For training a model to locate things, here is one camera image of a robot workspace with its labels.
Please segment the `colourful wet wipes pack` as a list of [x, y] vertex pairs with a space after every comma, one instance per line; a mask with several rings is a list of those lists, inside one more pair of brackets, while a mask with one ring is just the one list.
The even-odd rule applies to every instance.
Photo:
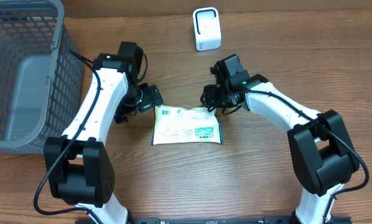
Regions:
[[155, 125], [151, 144], [189, 142], [223, 142], [221, 123], [214, 111], [198, 107], [186, 109], [173, 106], [154, 108]]

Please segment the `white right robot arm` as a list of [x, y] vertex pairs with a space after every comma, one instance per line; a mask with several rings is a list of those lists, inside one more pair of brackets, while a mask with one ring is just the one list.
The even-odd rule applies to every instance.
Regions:
[[302, 186], [289, 223], [351, 223], [331, 214], [338, 195], [360, 190], [369, 170], [355, 151], [339, 113], [321, 113], [290, 99], [264, 76], [251, 76], [236, 54], [210, 67], [215, 84], [203, 89], [200, 101], [208, 109], [240, 108], [263, 116], [287, 134], [292, 166]]

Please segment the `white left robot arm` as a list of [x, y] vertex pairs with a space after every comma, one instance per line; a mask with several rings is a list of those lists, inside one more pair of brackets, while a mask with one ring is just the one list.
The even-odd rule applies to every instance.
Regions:
[[135, 42], [121, 42], [118, 53], [94, 60], [72, 52], [93, 74], [91, 85], [73, 121], [59, 137], [47, 138], [47, 169], [33, 199], [36, 212], [59, 215], [83, 211], [92, 223], [132, 223], [130, 211], [114, 194], [115, 173], [106, 151], [112, 122], [126, 122], [163, 104], [155, 85], [143, 81], [148, 63]]

